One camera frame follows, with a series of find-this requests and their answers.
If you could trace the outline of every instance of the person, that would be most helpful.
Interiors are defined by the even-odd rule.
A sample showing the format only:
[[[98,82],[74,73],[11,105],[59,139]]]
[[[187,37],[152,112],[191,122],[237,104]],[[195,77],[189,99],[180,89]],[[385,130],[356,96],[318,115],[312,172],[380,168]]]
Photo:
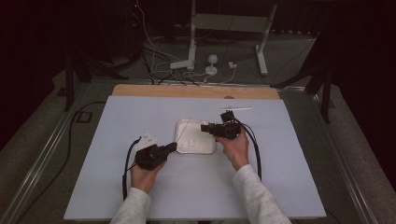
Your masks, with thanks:
[[[224,154],[236,171],[233,185],[241,198],[250,223],[290,224],[290,220],[277,204],[275,197],[264,186],[248,161],[248,138],[245,130],[234,140],[216,137],[224,149]],[[132,187],[110,224],[146,223],[155,177],[163,168],[165,162],[153,171],[143,170],[137,165],[131,169]]]

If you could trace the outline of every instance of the sleeve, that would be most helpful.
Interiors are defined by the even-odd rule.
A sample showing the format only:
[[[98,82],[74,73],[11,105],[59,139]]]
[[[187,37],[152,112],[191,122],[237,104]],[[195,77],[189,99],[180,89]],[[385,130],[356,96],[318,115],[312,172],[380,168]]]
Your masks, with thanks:
[[[130,188],[127,198],[110,224],[146,224],[150,205],[151,199],[145,191]]]
[[[250,164],[236,172],[233,185],[242,199],[250,223],[290,224],[273,194],[264,186]]]

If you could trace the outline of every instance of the white tabletop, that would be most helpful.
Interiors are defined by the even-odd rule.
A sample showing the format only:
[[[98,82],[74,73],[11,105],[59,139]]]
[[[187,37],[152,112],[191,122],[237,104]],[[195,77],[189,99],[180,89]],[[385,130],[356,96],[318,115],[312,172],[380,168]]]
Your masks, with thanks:
[[[252,107],[234,114],[255,133],[262,157],[263,183],[286,215],[325,217],[282,100],[109,96],[64,218],[113,218],[122,204],[121,176],[127,151],[135,139],[149,132],[158,139],[159,146],[165,146],[175,141],[181,119],[221,123],[220,109],[230,105]],[[252,144],[249,161],[257,169]],[[247,218],[233,188],[234,174],[219,143],[210,155],[172,153],[150,193],[148,219]]]

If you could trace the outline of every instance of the person's left hand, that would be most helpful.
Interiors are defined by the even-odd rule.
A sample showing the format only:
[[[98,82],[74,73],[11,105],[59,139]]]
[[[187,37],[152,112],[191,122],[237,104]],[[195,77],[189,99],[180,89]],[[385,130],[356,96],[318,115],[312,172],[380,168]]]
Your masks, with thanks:
[[[164,165],[165,162],[155,167],[155,169],[152,171],[144,170],[138,165],[134,166],[131,169],[131,186],[149,193],[154,186],[155,177]]]

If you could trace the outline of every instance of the white plate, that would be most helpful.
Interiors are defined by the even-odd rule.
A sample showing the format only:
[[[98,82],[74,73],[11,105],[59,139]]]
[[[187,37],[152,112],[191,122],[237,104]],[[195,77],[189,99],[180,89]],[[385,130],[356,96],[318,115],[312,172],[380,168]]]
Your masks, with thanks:
[[[216,149],[215,137],[201,132],[201,124],[207,120],[182,119],[177,123],[177,152],[192,154],[211,154]]]

